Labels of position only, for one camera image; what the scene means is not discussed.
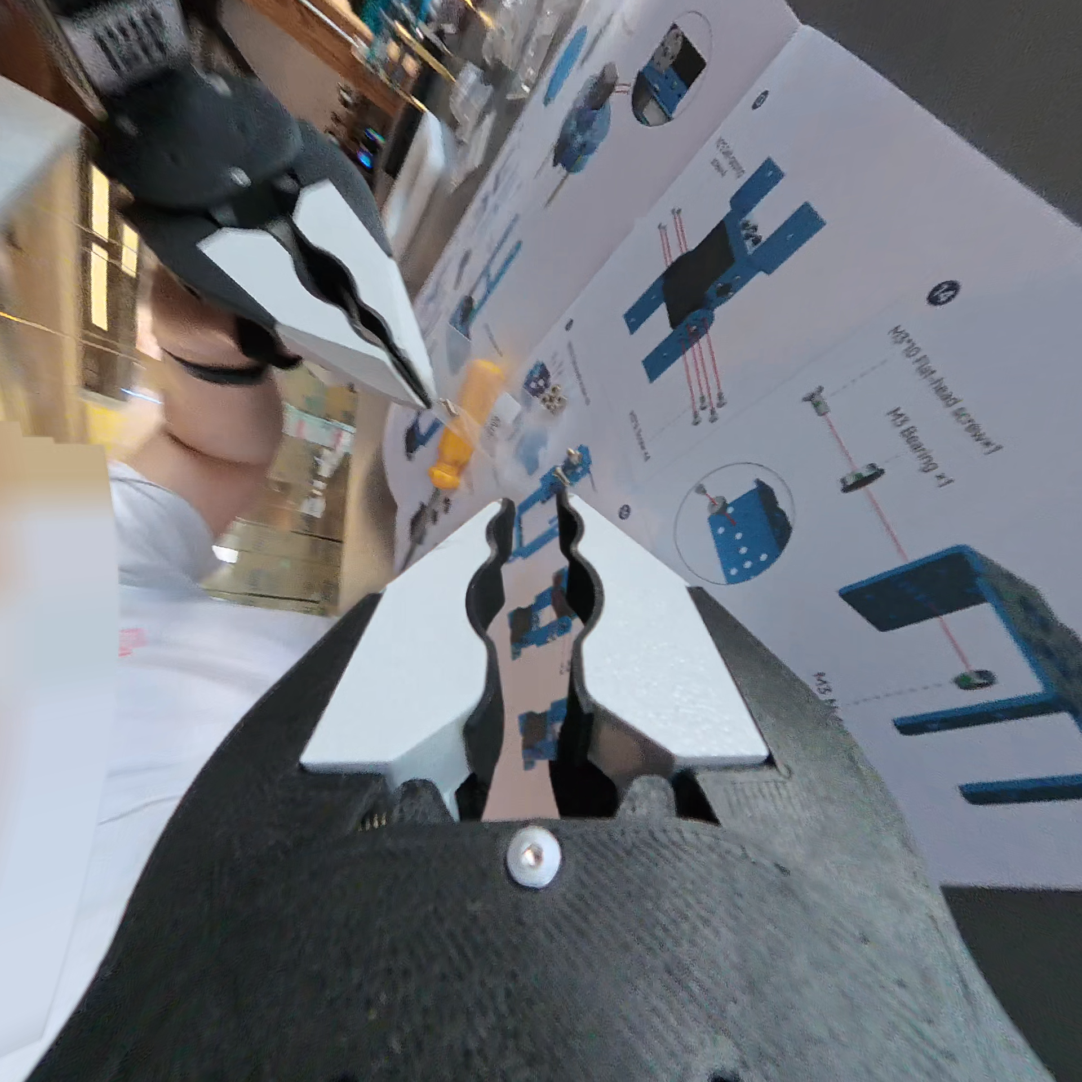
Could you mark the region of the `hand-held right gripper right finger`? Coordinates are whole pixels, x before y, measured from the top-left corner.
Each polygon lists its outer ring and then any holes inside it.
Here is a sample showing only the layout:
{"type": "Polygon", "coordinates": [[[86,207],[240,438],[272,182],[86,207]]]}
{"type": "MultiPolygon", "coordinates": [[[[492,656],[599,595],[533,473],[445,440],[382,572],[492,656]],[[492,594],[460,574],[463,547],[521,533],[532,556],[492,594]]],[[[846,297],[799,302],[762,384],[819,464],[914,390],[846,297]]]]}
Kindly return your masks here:
{"type": "Polygon", "coordinates": [[[616,800],[642,777],[757,768],[770,750],[694,590],[576,494],[558,497],[571,647],[554,762],[560,800],[616,800]]]}

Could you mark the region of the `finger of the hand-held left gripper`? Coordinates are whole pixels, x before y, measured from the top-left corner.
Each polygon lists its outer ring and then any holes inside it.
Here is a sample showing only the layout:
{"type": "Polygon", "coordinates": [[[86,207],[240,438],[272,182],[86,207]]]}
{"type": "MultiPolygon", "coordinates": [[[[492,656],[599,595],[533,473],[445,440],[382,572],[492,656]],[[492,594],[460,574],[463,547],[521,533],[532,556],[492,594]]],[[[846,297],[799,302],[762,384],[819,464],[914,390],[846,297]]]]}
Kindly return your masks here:
{"type": "Polygon", "coordinates": [[[317,254],[345,270],[343,317],[317,332],[332,349],[324,365],[395,401],[434,401],[437,388],[398,266],[330,181],[303,189],[293,224],[317,254]]]}
{"type": "Polygon", "coordinates": [[[318,296],[298,274],[287,247],[269,233],[220,229],[198,249],[269,314],[273,331],[289,352],[342,382],[403,405],[431,406],[431,386],[395,354],[388,331],[373,333],[357,315],[318,296]]]}

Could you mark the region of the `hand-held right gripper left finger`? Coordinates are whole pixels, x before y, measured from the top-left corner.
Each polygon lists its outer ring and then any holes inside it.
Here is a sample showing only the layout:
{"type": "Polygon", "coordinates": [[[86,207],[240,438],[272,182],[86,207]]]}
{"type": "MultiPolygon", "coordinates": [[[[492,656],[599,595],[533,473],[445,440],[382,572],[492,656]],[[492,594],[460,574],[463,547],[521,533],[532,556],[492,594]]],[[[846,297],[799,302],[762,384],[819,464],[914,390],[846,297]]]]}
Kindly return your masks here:
{"type": "Polygon", "coordinates": [[[373,613],[304,749],[317,774],[426,781],[453,818],[478,820],[500,757],[504,705],[494,642],[515,509],[469,522],[377,596],[373,613]]]}

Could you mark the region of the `person's left forearm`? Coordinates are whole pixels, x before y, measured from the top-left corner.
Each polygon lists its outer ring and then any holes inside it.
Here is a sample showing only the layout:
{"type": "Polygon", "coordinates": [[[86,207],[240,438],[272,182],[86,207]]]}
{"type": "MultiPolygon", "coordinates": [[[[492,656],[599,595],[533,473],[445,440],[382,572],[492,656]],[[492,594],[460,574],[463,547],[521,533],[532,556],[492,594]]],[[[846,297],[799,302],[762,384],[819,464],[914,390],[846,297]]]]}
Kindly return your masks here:
{"type": "Polygon", "coordinates": [[[149,476],[160,460],[268,472],[282,440],[282,403],[269,370],[258,380],[210,382],[168,359],[159,383],[160,419],[126,454],[131,467],[149,476]]]}

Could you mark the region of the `person's left hand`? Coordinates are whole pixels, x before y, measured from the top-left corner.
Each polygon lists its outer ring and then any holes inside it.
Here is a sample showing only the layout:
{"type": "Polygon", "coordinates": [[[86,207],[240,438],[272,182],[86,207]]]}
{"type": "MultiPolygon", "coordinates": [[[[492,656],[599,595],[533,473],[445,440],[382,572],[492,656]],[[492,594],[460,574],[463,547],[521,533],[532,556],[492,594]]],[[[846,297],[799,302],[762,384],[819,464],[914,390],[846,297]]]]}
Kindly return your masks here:
{"type": "Polygon", "coordinates": [[[243,320],[197,295],[158,265],[148,288],[150,331],[162,353],[200,368],[265,368],[262,345],[246,341],[243,320]]]}

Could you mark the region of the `printed assembly instruction sheet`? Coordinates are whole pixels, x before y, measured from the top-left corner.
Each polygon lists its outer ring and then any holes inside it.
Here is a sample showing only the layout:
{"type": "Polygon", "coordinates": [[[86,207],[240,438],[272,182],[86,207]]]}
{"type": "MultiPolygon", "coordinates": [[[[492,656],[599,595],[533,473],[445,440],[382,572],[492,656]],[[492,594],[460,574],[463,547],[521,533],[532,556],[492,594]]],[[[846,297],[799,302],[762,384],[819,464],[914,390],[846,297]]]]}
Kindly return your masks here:
{"type": "Polygon", "coordinates": [[[437,374],[558,384],[489,494],[535,630],[556,489],[701,588],[845,723],[944,884],[1080,887],[1080,228],[783,2],[589,2],[415,299],[437,374]]]}

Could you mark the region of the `wooden post with outlet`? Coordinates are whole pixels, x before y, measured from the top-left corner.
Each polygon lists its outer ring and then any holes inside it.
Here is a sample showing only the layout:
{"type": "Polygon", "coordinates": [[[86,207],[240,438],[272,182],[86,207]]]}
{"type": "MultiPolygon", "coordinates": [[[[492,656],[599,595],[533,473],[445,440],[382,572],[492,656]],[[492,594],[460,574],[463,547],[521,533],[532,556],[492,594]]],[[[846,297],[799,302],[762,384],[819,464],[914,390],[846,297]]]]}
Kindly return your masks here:
{"type": "Polygon", "coordinates": [[[359,91],[380,113],[396,119],[406,105],[420,113],[426,105],[393,82],[369,60],[375,35],[354,13],[349,2],[245,1],[242,4],[315,60],[321,61],[343,85],[359,91]]]}

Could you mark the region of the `yellow handled screwdriver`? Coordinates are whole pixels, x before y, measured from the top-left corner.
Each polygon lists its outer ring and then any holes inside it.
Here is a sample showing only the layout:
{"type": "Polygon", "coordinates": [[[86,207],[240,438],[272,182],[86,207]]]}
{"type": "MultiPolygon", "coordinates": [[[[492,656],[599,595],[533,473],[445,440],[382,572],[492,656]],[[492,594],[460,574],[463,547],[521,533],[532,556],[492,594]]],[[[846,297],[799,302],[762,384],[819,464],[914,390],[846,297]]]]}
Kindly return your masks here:
{"type": "Polygon", "coordinates": [[[464,372],[458,398],[443,401],[444,428],[435,462],[427,472],[439,494],[459,489],[473,456],[480,448],[481,435],[504,391],[506,378],[498,362],[476,359],[464,372]]]}

